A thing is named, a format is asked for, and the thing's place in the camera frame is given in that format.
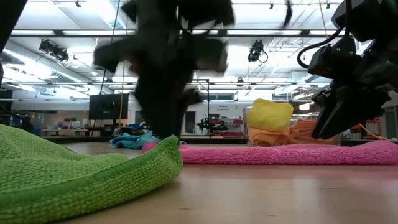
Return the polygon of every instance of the desk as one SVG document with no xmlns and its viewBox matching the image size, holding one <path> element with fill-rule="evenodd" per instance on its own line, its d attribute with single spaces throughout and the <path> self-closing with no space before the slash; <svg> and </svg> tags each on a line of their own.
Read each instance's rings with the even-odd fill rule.
<svg viewBox="0 0 398 224">
<path fill-rule="evenodd" d="M 75 134 L 81 135 L 82 133 L 88 132 L 87 129 L 43 129 L 42 130 L 47 136 L 48 133 L 54 132 L 56 136 L 59 136 L 60 133 L 70 133 L 73 132 Z"/>
</svg>

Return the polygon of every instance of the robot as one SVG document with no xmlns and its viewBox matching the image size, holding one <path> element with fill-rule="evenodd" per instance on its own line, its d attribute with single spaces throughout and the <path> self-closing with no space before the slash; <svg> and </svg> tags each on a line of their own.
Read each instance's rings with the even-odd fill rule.
<svg viewBox="0 0 398 224">
<path fill-rule="evenodd" d="M 345 0 L 332 17 L 338 30 L 326 41 L 304 48 L 298 63 L 308 73 L 331 78 L 330 89 L 312 100 L 322 108 L 312 137 L 328 139 L 347 129 L 381 116 L 389 91 L 398 87 L 398 2 L 396 0 Z M 345 35 L 332 41 L 345 28 Z M 372 40 L 362 55 L 355 39 Z M 309 65 L 302 54 L 321 47 Z"/>
<path fill-rule="evenodd" d="M 0 52 L 26 2 L 1 1 L 0 8 L 7 10 L 7 17 L 0 21 Z M 282 28 L 292 16 L 290 1 L 287 5 Z M 207 32 L 193 35 L 192 30 L 207 21 L 234 24 L 231 2 L 135 0 L 123 10 L 138 23 L 137 34 L 96 49 L 95 64 L 114 72 L 119 61 L 132 61 L 139 76 L 135 96 L 154 132 L 163 138 L 178 135 L 187 105 L 196 102 L 192 92 L 183 90 L 193 71 L 226 70 L 226 44 L 207 38 Z M 398 86 L 397 11 L 396 0 L 345 0 L 332 18 L 336 33 L 299 53 L 298 63 L 308 73 L 333 80 L 329 90 L 312 99 L 322 108 L 313 138 L 327 139 L 383 114 L 382 105 L 391 99 L 388 92 Z M 181 26 L 182 18 L 188 21 L 187 28 Z M 321 47 L 344 28 L 346 35 L 335 45 Z M 355 39 L 373 41 L 357 55 Z M 321 48 L 309 65 L 304 64 L 302 54 L 315 47 Z"/>
</svg>

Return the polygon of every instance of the pink microfiber towel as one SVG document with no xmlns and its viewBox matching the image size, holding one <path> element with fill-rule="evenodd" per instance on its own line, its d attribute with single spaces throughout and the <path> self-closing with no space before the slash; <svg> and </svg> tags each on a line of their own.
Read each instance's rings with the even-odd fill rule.
<svg viewBox="0 0 398 224">
<path fill-rule="evenodd" d="M 154 143 L 146 144 L 142 153 Z M 184 164 L 269 164 L 269 165 L 393 165 L 398 164 L 398 145 L 374 141 L 343 147 L 318 144 L 294 144 L 276 147 L 200 147 L 180 146 Z"/>
</svg>

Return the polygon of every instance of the monitor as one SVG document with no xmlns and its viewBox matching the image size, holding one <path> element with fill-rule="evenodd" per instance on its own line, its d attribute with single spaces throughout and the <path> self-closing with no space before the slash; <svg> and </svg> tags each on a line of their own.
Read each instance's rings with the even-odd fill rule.
<svg viewBox="0 0 398 224">
<path fill-rule="evenodd" d="M 121 119 L 127 119 L 129 94 L 123 94 L 123 103 L 121 99 L 121 94 L 91 95 L 88 119 L 119 119 L 120 109 L 122 109 Z"/>
</svg>

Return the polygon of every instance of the red object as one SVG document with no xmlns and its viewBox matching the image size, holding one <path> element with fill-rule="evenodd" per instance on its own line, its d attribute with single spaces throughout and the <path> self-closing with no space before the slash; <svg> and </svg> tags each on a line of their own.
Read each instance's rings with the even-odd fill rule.
<svg viewBox="0 0 398 224">
<path fill-rule="evenodd" d="M 243 120 L 234 120 L 234 124 L 243 124 Z"/>
<path fill-rule="evenodd" d="M 218 124 L 218 119 L 210 119 L 211 124 Z"/>
</svg>

